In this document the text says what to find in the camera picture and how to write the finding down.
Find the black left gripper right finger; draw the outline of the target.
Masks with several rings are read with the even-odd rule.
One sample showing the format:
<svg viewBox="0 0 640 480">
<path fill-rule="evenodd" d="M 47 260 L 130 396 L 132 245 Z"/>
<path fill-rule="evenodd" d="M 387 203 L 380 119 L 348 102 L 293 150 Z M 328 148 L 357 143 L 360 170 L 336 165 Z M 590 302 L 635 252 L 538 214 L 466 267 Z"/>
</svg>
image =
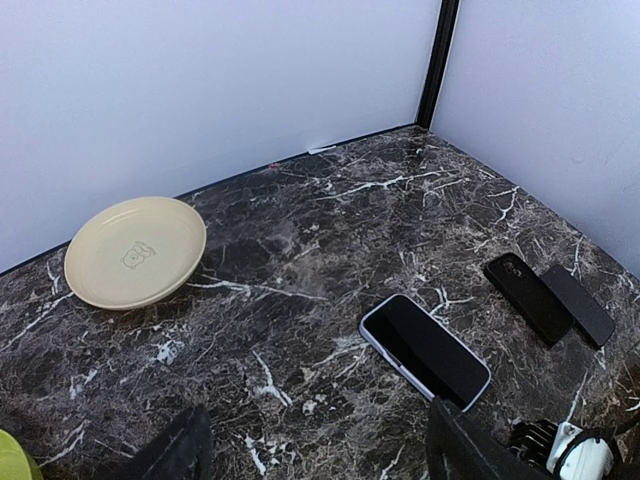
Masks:
<svg viewBox="0 0 640 480">
<path fill-rule="evenodd" d="M 451 401 L 434 397 L 427 425 L 430 479 L 551 479 L 517 459 Z"/>
</svg>

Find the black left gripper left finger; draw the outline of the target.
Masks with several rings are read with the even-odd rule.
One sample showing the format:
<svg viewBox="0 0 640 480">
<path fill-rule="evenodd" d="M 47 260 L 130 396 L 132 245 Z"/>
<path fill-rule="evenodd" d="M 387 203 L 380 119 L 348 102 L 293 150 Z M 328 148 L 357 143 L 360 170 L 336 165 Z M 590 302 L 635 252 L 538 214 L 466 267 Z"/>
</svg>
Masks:
<svg viewBox="0 0 640 480">
<path fill-rule="evenodd" d="M 117 471 L 118 479 L 210 479 L 212 433 L 204 405 L 178 416 L 133 459 Z"/>
</svg>

